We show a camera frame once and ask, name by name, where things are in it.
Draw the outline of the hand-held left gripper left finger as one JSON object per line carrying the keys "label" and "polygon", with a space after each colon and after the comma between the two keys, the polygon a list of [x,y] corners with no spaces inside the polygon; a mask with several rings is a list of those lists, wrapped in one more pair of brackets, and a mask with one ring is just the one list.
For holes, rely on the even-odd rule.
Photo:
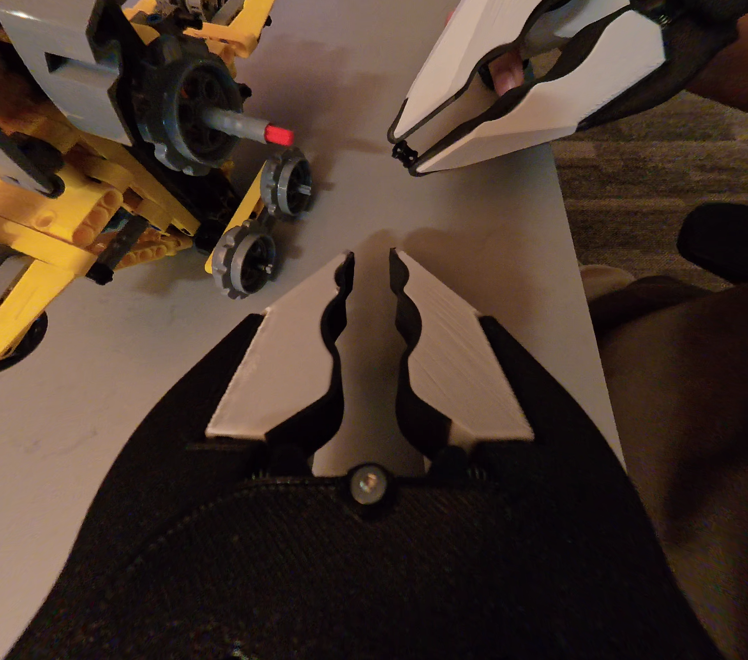
{"label": "hand-held left gripper left finger", "polygon": [[263,313],[207,438],[296,445],[313,456],[343,416],[340,355],[355,257],[341,253]]}

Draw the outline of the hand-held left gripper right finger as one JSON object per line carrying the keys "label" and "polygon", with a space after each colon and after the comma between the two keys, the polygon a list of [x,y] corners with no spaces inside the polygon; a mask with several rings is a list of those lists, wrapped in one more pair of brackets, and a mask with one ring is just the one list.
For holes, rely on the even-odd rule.
{"label": "hand-held left gripper right finger", "polygon": [[481,314],[403,250],[389,254],[396,327],[406,343],[397,422],[425,458],[482,442],[530,442],[534,432],[481,322]]}

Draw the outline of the yellow beam with two wheels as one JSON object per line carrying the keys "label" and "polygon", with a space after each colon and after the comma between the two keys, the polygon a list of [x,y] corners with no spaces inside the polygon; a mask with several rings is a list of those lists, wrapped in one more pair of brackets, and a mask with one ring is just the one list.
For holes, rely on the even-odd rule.
{"label": "yellow beam with two wheels", "polygon": [[276,271],[272,227],[297,219],[312,194],[309,161],[297,147],[270,156],[258,172],[229,223],[219,231],[205,270],[231,300],[257,293]]}

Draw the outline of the yellow toy brick vehicle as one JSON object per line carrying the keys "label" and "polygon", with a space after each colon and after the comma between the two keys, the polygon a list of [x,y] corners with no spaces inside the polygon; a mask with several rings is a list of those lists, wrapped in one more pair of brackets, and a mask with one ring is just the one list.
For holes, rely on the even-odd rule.
{"label": "yellow toy brick vehicle", "polygon": [[2,370],[71,283],[209,256],[293,132],[243,113],[275,0],[2,0]]}

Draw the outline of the person's right forearm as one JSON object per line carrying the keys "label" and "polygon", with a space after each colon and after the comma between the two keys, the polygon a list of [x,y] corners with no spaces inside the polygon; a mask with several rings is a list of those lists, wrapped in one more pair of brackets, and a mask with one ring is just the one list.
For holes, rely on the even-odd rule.
{"label": "person's right forearm", "polygon": [[737,27],[738,39],[717,54],[687,90],[747,112],[747,15],[738,21]]}

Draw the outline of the person's right hand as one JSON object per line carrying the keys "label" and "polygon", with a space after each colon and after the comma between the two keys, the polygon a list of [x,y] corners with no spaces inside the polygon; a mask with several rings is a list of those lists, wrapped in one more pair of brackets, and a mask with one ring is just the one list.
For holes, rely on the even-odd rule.
{"label": "person's right hand", "polygon": [[513,49],[496,57],[488,65],[489,75],[498,95],[504,95],[525,80],[525,66],[519,50]]}

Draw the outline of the person's shoe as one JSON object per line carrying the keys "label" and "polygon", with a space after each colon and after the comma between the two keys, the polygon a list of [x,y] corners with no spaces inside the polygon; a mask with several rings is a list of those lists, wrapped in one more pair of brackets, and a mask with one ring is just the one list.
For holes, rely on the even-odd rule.
{"label": "person's shoe", "polygon": [[637,280],[630,272],[605,264],[580,264],[579,274],[588,303],[625,289]]}

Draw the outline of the black chair base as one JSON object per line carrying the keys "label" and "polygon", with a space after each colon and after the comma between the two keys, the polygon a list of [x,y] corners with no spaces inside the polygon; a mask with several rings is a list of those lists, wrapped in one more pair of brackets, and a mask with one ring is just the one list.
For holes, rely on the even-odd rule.
{"label": "black chair base", "polygon": [[747,283],[747,204],[708,202],[684,219],[678,253],[733,285]]}

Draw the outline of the person's leg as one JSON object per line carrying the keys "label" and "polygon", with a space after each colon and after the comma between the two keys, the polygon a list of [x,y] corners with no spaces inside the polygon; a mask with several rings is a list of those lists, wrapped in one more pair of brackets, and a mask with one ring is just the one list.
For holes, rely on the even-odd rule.
{"label": "person's leg", "polygon": [[589,310],[628,473],[727,658],[747,658],[747,286],[667,276]]}

